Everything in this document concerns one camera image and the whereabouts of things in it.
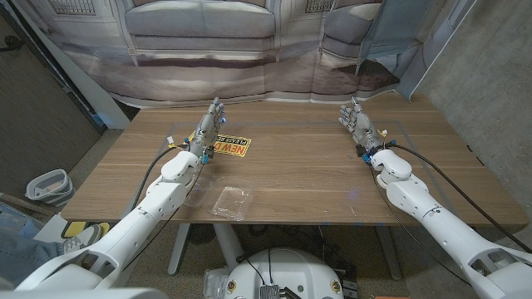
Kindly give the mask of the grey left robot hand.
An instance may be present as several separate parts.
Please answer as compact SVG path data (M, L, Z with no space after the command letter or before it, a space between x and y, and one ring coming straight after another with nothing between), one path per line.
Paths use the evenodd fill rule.
M218 97L215 97L197 124L189 145L189 152L195 154L201 161L205 156L209 159L213 158L214 143L221 126L226 122L224 115L224 104L219 101Z

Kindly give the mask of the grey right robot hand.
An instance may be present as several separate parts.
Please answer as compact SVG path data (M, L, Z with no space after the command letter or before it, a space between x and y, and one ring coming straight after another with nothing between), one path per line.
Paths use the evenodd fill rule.
M388 131L378 130L375 127L355 97L352 98L352 106L340 107L340 113L341 117L338 120L352 135L359 157L369 161L379 150L386 148Z

